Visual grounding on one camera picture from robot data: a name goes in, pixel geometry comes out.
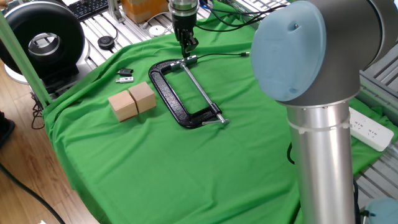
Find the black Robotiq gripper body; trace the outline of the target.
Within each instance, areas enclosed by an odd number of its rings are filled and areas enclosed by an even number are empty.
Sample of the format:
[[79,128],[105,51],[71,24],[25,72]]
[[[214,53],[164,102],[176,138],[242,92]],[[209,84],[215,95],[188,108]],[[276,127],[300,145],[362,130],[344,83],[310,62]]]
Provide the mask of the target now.
[[189,16],[177,16],[172,14],[172,22],[176,34],[183,30],[193,32],[193,28],[197,22],[197,14],[194,13]]

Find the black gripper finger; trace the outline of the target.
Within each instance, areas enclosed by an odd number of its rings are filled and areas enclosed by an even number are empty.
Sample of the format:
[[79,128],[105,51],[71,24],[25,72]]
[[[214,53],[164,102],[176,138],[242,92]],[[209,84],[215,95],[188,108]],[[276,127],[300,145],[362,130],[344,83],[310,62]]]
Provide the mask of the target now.
[[186,46],[185,30],[176,30],[175,36],[181,47]]
[[197,47],[198,40],[193,36],[193,32],[185,30],[186,46],[182,47],[183,58],[188,58],[191,52]]

